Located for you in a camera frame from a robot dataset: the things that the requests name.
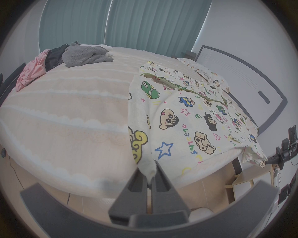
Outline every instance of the pile of clothes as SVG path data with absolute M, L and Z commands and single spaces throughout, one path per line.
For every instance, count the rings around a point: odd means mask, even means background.
M 73 67 L 112 62 L 114 60 L 113 55 L 109 53 L 112 49 L 113 47 L 107 45 L 86 45 L 79 44 L 77 41 L 52 50 L 45 49 L 25 66 L 17 79 L 15 89 L 17 92 L 20 91 L 35 79 L 62 63 L 65 63 L 67 67 Z

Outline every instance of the curtain fold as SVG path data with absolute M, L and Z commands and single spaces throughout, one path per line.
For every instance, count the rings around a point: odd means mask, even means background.
M 113 0 L 105 44 L 182 57 L 210 5 L 211 0 Z
M 74 41 L 103 44 L 111 0 L 48 0 L 41 16 L 39 48 Z

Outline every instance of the star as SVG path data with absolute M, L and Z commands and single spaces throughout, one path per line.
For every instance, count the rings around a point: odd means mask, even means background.
M 184 113 L 186 116 L 187 116 L 187 115 L 190 115 L 190 113 L 187 111 L 187 109 L 182 109 L 182 108 L 181 108 L 181 110 L 182 110 L 181 113 Z
M 162 142 L 162 146 L 155 149 L 155 151 L 159 151 L 159 156 L 158 156 L 158 159 L 160 159 L 161 157 L 163 157 L 164 155 L 168 155 L 168 156 L 171 156 L 171 152 L 170 152 L 170 149 L 171 147 L 173 146 L 174 143 L 170 143 L 170 144 L 167 144 L 165 142 Z

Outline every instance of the blue star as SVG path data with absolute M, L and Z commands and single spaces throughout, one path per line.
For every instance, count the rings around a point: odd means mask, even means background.
M 158 159 L 160 159 L 164 155 L 171 156 L 170 149 L 171 149 L 172 146 L 173 146 L 173 143 L 167 144 L 167 143 L 162 142 L 162 146 L 155 149 L 155 151 L 159 151 Z

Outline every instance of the pink star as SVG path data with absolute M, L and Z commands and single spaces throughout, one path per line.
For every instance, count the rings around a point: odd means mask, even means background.
M 186 116 L 187 116 L 187 115 L 190 115 L 190 113 L 187 111 L 187 109 L 182 109 L 182 108 L 181 108 L 181 110 L 182 110 L 181 113 L 184 113 Z

